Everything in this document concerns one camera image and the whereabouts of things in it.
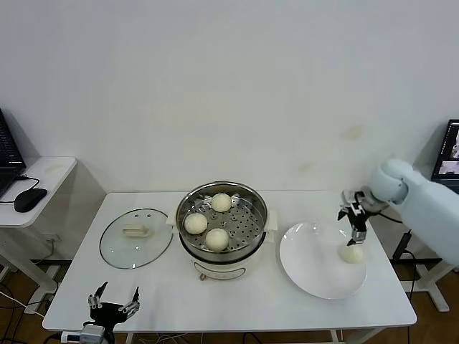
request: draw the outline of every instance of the metal rim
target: metal rim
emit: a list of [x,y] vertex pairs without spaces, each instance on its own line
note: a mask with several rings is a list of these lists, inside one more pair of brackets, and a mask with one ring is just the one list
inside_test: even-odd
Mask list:
[[235,264],[235,263],[238,263],[238,262],[241,262],[242,260],[244,259],[247,259],[248,257],[250,257],[252,254],[254,254],[256,251],[258,251],[258,249],[261,247],[262,243],[265,241],[265,237],[266,237],[266,232],[263,232],[263,235],[261,237],[261,240],[260,242],[258,243],[257,247],[249,252],[248,254],[246,254],[245,256],[242,256],[240,258],[237,258],[235,260],[231,260],[231,261],[228,261],[228,262],[214,262],[214,261],[210,261],[210,260],[207,260],[207,259],[204,259],[202,257],[198,257],[197,255],[195,255],[195,253],[193,253],[192,251],[190,251],[190,249],[184,244],[184,241],[183,241],[183,238],[181,237],[181,235],[179,235],[179,238],[180,238],[180,242],[181,242],[181,245],[183,246],[183,248],[185,248],[185,250],[189,253],[190,256],[192,256],[193,258],[195,258],[196,260],[199,260],[200,262],[203,262],[203,263],[207,263],[207,264],[212,264],[212,265],[229,265],[229,264]]

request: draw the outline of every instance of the wooden floor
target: wooden floor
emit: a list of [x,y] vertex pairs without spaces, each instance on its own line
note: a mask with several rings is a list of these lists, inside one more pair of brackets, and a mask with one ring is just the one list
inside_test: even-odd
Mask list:
[[[397,273],[404,280],[412,278],[411,267],[396,268]],[[58,274],[58,280],[63,278],[65,269],[61,269]],[[21,272],[9,274],[4,283],[13,292],[14,297],[26,303],[37,285]],[[426,293],[415,293],[413,295],[413,305],[417,313],[417,324],[411,327],[411,343],[412,344],[458,344],[459,343],[459,274],[451,272],[438,283],[439,287],[447,300],[451,311],[440,313],[435,309],[429,296]],[[0,307],[11,307],[11,301],[0,295]],[[44,306],[39,309],[40,312],[46,312]],[[14,317],[9,327],[6,337],[12,338],[14,330],[18,325],[19,318],[22,314],[22,309],[14,310]],[[12,310],[0,309],[0,338],[5,336],[5,330],[8,326]],[[352,331],[344,331],[346,339]],[[17,327],[15,340],[20,340],[27,344],[42,344],[43,340],[50,332],[42,328],[42,319],[37,315],[24,314],[19,326]],[[330,337],[327,332],[296,332],[296,333],[255,333],[263,343],[301,343],[313,341],[329,341]],[[219,343],[241,343],[241,333],[206,333],[203,337],[204,344]],[[126,335],[117,335],[118,343],[124,343]],[[139,335],[134,338],[133,343],[137,344],[139,338],[156,338],[155,335]],[[185,336],[189,344],[201,343],[201,335],[199,333],[189,334]],[[246,337],[247,344],[256,343],[256,340],[250,335]],[[405,344],[407,343],[407,328],[390,328],[373,337],[367,342],[368,344]],[[0,344],[11,344],[9,341],[4,341]]]

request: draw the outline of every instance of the table leg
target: table leg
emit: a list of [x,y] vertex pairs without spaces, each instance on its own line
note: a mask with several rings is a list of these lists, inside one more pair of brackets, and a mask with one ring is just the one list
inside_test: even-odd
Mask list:
[[[57,283],[52,279],[52,277],[54,277],[57,272],[55,268],[50,267],[48,269],[51,270],[50,273],[52,274],[52,277],[50,277],[37,265],[30,262],[30,260],[27,258],[27,255],[20,247],[10,247],[5,242],[0,242],[0,255],[39,285],[37,291],[35,291],[34,295],[32,296],[34,299],[33,302],[41,301],[46,294],[52,294],[56,292]],[[35,304],[33,306],[34,307],[30,307],[37,309],[39,304]]]
[[0,271],[0,282],[3,281],[8,272],[17,272],[17,268],[2,256],[0,256],[0,265],[3,267]]
[[352,333],[346,344],[362,344],[385,328],[365,328]]
[[[436,282],[454,268],[455,265],[444,261],[441,261],[430,270],[427,270],[425,265],[416,265],[416,270],[420,278],[415,281],[413,292],[428,292],[438,312],[449,312],[450,308],[440,289],[438,289]],[[412,281],[401,281],[401,283],[405,292],[411,291]]]
[[129,332],[128,336],[126,337],[126,343],[125,344],[131,344],[133,336],[134,336],[134,332]]

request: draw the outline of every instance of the small white side table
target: small white side table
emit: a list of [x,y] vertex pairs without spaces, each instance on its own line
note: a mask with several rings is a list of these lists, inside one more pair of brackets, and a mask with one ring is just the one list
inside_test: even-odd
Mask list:
[[[40,184],[37,187],[45,188],[48,194],[27,213],[18,213],[14,210],[13,204],[0,204],[0,230],[24,228],[31,226],[41,214],[45,206],[54,196],[62,182],[67,178],[77,161],[73,157],[41,157],[32,163],[24,172],[28,176],[38,178]],[[0,198],[2,201],[14,200],[18,194],[27,190],[34,181],[21,181],[14,183],[11,188]],[[33,237],[39,238],[39,234],[31,230]],[[30,262],[26,252],[17,245],[12,246],[11,242],[0,237],[0,262],[5,264],[5,268],[0,272],[0,281],[11,269],[20,269],[38,283],[39,287],[32,295],[29,303],[38,302],[46,294],[54,293],[57,283],[53,280],[59,267],[57,265],[48,268],[44,273],[39,267]],[[31,305],[30,308],[37,310],[39,304]]]

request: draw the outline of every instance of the mouse cable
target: mouse cable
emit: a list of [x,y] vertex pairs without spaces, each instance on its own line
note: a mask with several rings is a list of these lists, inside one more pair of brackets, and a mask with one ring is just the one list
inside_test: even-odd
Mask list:
[[[29,187],[27,190],[32,190],[40,182],[40,180],[38,178],[28,177],[28,175],[26,175],[26,174],[23,174],[22,176],[17,176],[14,180],[15,181],[27,181],[27,180],[35,181],[35,184],[32,185],[31,187]],[[14,203],[14,201],[0,201],[0,203]]]

